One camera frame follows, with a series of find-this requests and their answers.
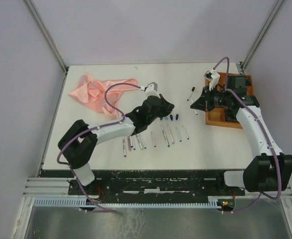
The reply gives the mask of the lime green capped marker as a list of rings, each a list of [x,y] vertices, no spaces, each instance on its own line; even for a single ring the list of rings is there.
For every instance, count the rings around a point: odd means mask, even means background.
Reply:
[[[144,150],[143,144],[142,144],[142,142],[141,142],[141,140],[140,140],[138,135],[136,135],[136,139],[137,139],[138,145],[140,147],[140,150]]]

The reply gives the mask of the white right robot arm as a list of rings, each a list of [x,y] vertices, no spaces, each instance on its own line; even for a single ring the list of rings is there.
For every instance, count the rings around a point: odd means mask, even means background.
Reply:
[[[230,74],[227,83],[219,83],[222,73],[205,73],[208,84],[190,108],[206,113],[224,108],[225,114],[240,123],[247,135],[252,161],[245,170],[225,171],[216,180],[215,190],[226,195],[233,187],[249,192],[284,191],[292,174],[292,155],[284,154],[275,143],[263,120],[260,104],[252,92],[248,75]]]

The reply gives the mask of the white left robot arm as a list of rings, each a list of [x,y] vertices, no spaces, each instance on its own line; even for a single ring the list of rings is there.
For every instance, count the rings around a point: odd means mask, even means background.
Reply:
[[[80,183],[79,188],[85,194],[92,194],[97,188],[97,183],[89,160],[95,147],[118,137],[128,137],[145,131],[157,118],[168,116],[174,107],[175,105],[166,101],[162,95],[148,96],[141,106],[121,119],[93,127],[89,127],[82,119],[77,120],[58,142],[58,158],[65,157]]]

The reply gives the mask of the pink translucent highlighter pen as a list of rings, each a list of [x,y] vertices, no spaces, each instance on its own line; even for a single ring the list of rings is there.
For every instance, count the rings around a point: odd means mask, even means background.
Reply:
[[[131,151],[132,150],[132,146],[131,146],[130,136],[127,137],[127,142],[128,142],[128,150]]]

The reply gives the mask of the blue capped marker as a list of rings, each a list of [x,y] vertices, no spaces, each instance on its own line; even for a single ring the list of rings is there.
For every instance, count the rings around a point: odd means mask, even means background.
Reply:
[[[131,145],[132,145],[133,150],[136,150],[134,136],[131,136]]]
[[[146,149],[147,146],[146,146],[146,144],[145,144],[145,141],[144,141],[142,135],[139,135],[139,138],[140,138],[140,141],[141,141],[142,147],[143,147],[144,149]]]

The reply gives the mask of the lavender capped marker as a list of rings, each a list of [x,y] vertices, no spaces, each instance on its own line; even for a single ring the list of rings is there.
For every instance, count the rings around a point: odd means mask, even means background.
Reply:
[[[172,144],[175,144],[174,137],[173,137],[173,134],[172,134],[172,131],[171,131],[171,128],[169,125],[167,125],[167,129],[168,129],[169,135],[171,137]]]

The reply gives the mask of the magenta capped whiteboard marker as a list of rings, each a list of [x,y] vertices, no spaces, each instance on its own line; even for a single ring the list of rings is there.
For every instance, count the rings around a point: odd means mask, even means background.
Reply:
[[[126,153],[126,143],[125,143],[125,137],[122,137],[122,144],[123,144],[123,156],[126,158],[127,153]]]

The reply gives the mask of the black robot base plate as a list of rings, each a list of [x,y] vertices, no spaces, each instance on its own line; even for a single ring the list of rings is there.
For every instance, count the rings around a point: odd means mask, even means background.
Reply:
[[[204,202],[244,196],[244,190],[228,187],[223,170],[95,170],[95,181],[85,187],[90,196],[115,202]]]

